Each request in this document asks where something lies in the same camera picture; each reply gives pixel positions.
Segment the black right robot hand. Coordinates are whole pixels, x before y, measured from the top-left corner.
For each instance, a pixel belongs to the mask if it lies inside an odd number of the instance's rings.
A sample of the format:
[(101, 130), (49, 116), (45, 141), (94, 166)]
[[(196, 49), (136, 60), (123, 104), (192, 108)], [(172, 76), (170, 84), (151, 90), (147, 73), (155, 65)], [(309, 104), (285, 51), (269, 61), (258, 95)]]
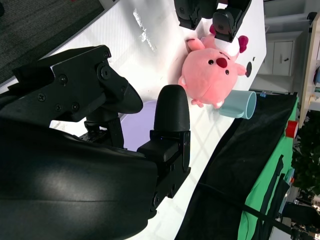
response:
[(190, 174), (184, 88), (159, 93), (150, 139), (124, 147), (119, 114), (143, 102), (105, 45), (16, 68), (0, 96), (0, 237), (123, 240), (141, 232)]

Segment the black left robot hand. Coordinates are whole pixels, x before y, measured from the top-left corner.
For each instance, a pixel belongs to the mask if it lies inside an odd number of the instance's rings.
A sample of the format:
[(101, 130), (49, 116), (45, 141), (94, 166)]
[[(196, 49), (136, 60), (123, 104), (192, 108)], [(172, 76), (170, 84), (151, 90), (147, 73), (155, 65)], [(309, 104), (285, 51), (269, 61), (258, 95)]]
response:
[(231, 43), (251, 5), (250, 0), (175, 0), (179, 25), (195, 30), (202, 19), (212, 20), (219, 40)]

